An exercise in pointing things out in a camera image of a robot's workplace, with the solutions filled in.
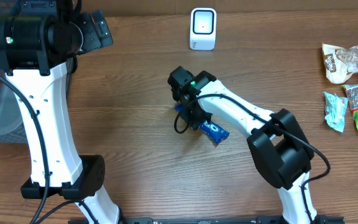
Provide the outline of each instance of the blue packet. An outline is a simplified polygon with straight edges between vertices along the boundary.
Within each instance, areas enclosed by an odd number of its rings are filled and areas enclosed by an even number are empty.
[[[182,111],[183,109],[185,109],[185,108],[181,104],[175,106],[175,110],[177,110],[177,111]],[[221,128],[219,125],[215,124],[212,121],[210,121],[209,123],[207,121],[201,122],[198,127],[213,142],[215,142],[216,145],[218,145],[221,141],[223,141],[227,137],[229,137],[229,134],[230,134],[227,131],[225,131],[223,128]]]

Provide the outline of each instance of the tabletop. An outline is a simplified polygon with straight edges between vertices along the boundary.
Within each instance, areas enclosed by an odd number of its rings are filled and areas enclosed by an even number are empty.
[[[110,17],[114,45],[78,57],[68,97],[79,154],[106,161],[104,185],[127,217],[242,218],[280,215],[277,190],[256,171],[246,139],[218,146],[200,130],[177,134],[167,79],[177,66],[212,73],[262,108],[291,111],[331,173],[310,186],[318,213],[358,223],[358,134],[349,109],[338,133],[324,120],[323,92],[344,96],[325,75],[321,44],[358,44],[358,9],[218,14],[216,48],[189,48],[189,16]],[[358,83],[358,74],[348,81]],[[325,165],[312,160],[312,175]],[[25,200],[27,145],[0,144],[0,223],[28,223],[39,200]],[[63,202],[50,197],[49,211]],[[82,214],[69,205],[45,223]]]

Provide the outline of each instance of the blue wrapper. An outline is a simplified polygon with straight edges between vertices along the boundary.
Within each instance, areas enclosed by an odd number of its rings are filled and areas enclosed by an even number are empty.
[[[210,121],[209,124],[207,121],[200,123],[199,128],[217,145],[229,137],[230,134],[212,121]]]

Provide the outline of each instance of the black cable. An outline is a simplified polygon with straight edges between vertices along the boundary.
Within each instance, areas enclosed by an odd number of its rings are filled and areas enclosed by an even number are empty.
[[[47,212],[43,217],[41,217],[35,224],[39,224],[42,221],[44,221],[46,218],[48,218],[51,214],[53,214],[54,212],[56,212],[57,210],[61,209],[62,207],[69,205],[71,203],[79,203],[80,206],[83,206],[85,208],[85,210],[88,212],[89,216],[91,217],[92,221],[94,222],[94,224],[99,224],[99,222],[97,221],[97,219],[93,216],[90,208],[84,203],[83,200],[68,200],[66,202],[61,203],[60,205],[56,206],[55,208],[51,209],[51,211]]]
[[[45,190],[44,190],[44,195],[42,196],[41,203],[40,203],[36,213],[34,214],[34,217],[31,220],[31,224],[34,224],[35,221],[37,220],[38,216],[40,215],[41,210],[44,207],[45,202],[47,200],[48,191],[49,191],[49,180],[50,180],[50,174],[51,174],[49,172],[47,150],[45,147],[44,136],[42,135],[41,126],[40,126],[40,123],[37,118],[38,114],[34,111],[34,109],[32,108],[32,106],[31,106],[30,102],[27,100],[27,98],[12,83],[8,82],[2,76],[0,76],[0,81],[3,84],[5,84],[8,88],[10,88],[17,95],[20,98],[20,100],[25,104],[25,107],[29,110],[30,116],[31,116],[31,118],[34,122],[34,125],[35,125],[35,129],[37,130],[38,138],[39,138],[40,145],[41,145],[42,160],[44,162],[44,171],[45,171]]]
[[[259,120],[260,122],[262,123],[265,123],[265,124],[269,124],[268,121],[264,120],[263,118],[261,118],[260,116],[258,116],[257,114],[253,113],[250,109],[246,108],[244,105],[242,105],[241,103],[239,103],[237,100],[231,98],[230,96],[226,96],[226,95],[223,95],[223,94],[218,94],[218,93],[212,93],[212,94],[205,94],[205,95],[202,95],[202,96],[197,96],[194,100],[191,100],[188,105],[191,105],[193,104],[194,102],[202,99],[202,98],[207,98],[207,97],[220,97],[220,98],[225,98],[229,101],[231,101],[232,103],[234,103],[235,105],[237,105],[238,107],[240,107],[241,109],[243,109],[245,112],[247,112],[248,114],[250,114],[253,118]],[[180,117],[180,114],[181,114],[182,111],[179,111],[176,119],[175,119],[175,123],[173,124],[174,128],[175,128],[175,131],[179,134],[181,133],[184,133],[188,126],[182,131],[182,132],[179,132],[177,131],[177,122],[178,122],[178,118]],[[299,143],[301,143],[302,145],[304,145],[305,147],[308,147],[309,149],[311,149],[313,152],[315,152],[319,157],[322,158],[322,160],[324,161],[324,163],[327,165],[327,169],[325,172],[323,172],[322,174],[320,175],[317,175],[316,177],[312,177],[306,181],[304,181],[301,185],[301,190],[302,190],[302,198],[303,198],[303,203],[305,204],[305,209],[306,209],[306,212],[308,214],[308,217],[309,217],[309,220],[310,220],[310,223],[313,223],[313,219],[311,217],[311,213],[309,211],[309,207],[308,207],[308,204],[307,204],[307,201],[306,201],[306,194],[305,194],[305,185],[307,183],[310,183],[314,180],[318,180],[320,178],[323,178],[325,176],[327,176],[329,174],[329,171],[331,170],[331,165],[329,164],[329,161],[327,159],[327,157],[321,153],[317,148],[315,148],[314,146],[308,144],[307,142],[304,142],[302,139],[294,136],[293,134],[289,133],[288,131],[280,128],[279,126],[277,125],[271,125],[272,128],[274,128],[276,131],[280,132],[281,134],[284,134],[286,136],[288,136],[289,138],[292,138],[293,140],[296,140],[298,141]]]

